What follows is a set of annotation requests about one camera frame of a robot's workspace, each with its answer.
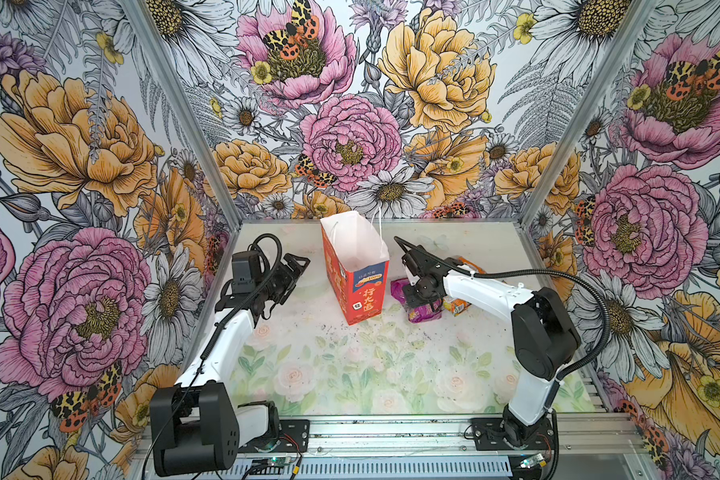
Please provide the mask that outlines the purple snack packet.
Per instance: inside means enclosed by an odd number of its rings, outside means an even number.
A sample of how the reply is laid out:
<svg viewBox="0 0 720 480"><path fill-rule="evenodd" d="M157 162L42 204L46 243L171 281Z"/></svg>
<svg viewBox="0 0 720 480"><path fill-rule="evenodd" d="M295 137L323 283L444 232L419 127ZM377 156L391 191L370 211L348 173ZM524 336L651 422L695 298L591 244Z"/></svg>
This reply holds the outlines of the purple snack packet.
<svg viewBox="0 0 720 480"><path fill-rule="evenodd" d="M419 303L417 297L406 294L408 287L410 287L410 283L407 279L392 280L390 294L402 305L410 323L420 324L438 320L442 317L443 307L441 300L434 303Z"/></svg>

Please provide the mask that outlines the red paper gift bag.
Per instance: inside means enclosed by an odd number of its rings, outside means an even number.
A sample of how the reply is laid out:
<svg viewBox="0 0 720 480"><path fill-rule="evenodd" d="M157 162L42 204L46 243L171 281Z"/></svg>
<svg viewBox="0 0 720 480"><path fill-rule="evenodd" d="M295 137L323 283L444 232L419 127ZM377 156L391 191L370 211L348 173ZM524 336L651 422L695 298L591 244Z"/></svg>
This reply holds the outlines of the red paper gift bag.
<svg viewBox="0 0 720 480"><path fill-rule="evenodd" d="M327 277L348 325L382 313L389 249L379 228L356 211L320 220Z"/></svg>

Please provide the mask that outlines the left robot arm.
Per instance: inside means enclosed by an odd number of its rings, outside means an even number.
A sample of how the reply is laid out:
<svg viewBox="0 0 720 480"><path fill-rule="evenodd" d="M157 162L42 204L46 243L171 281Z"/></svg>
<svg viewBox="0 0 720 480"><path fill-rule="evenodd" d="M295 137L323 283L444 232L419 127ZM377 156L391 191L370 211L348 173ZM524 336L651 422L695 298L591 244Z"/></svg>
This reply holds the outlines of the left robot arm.
<svg viewBox="0 0 720 480"><path fill-rule="evenodd" d="M199 355L149 405L154 472L159 477L221 472L243 447L269 450L282 436L271 401L234 405L225 379L237 367L268 303L282 305L310 261L290 253L273 262L259 251L233 255L232 277L215 305Z"/></svg>

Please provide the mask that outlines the orange snack packet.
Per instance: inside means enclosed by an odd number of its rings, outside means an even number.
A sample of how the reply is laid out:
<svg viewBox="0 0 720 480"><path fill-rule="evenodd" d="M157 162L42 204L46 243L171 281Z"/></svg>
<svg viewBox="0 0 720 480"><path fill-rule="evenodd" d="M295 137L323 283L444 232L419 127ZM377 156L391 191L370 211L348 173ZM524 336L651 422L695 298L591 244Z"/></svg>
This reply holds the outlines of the orange snack packet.
<svg viewBox="0 0 720 480"><path fill-rule="evenodd" d="M486 271L482 269L480 266L476 265L475 263L467 260L463 256L452 256L447 258L448 261L450 261L453 265L456 265L460 268L465 268L466 270L473 272L473 273L480 273L485 274ZM460 298L456 298L450 295L447 295L443 300L443 308L447 311L449 311L454 316L458 316L462 314L464 311L466 311L471 304Z"/></svg>

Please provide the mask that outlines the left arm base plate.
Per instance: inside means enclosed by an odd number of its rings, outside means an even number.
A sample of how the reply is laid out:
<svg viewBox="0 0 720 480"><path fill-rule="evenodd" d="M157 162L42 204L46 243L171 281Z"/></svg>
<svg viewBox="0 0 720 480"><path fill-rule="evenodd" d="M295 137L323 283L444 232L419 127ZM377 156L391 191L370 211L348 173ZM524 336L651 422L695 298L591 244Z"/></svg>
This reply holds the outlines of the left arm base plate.
<svg viewBox="0 0 720 480"><path fill-rule="evenodd" d="M264 435L241 443L240 454L305 453L308 449L311 422L306 419L279 420L277 430L269 429Z"/></svg>

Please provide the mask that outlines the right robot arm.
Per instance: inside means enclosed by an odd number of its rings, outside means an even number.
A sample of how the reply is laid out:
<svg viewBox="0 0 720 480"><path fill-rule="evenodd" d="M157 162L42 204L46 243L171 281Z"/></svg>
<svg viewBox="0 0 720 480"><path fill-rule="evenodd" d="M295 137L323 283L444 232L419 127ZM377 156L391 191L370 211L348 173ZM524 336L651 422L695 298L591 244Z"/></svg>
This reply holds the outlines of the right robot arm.
<svg viewBox="0 0 720 480"><path fill-rule="evenodd" d="M581 338L555 290L531 290L505 280L548 272L482 273L453 257L439 258L401 237L394 240L403 250L407 283L402 293L409 307L433 309L453 297L509 323L521 371L515 393L502 413L499 434L512 448L527 447L551 411Z"/></svg>

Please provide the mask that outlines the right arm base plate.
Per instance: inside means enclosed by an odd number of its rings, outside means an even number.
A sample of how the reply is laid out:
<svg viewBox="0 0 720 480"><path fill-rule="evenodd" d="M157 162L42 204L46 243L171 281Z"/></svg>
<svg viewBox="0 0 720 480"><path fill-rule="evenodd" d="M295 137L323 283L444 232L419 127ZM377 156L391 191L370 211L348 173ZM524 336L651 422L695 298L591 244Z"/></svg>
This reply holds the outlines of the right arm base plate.
<svg viewBox="0 0 720 480"><path fill-rule="evenodd" d="M499 417L478 417L469 421L467 437L477 451L552 450L557 429L548 417L532 426Z"/></svg>

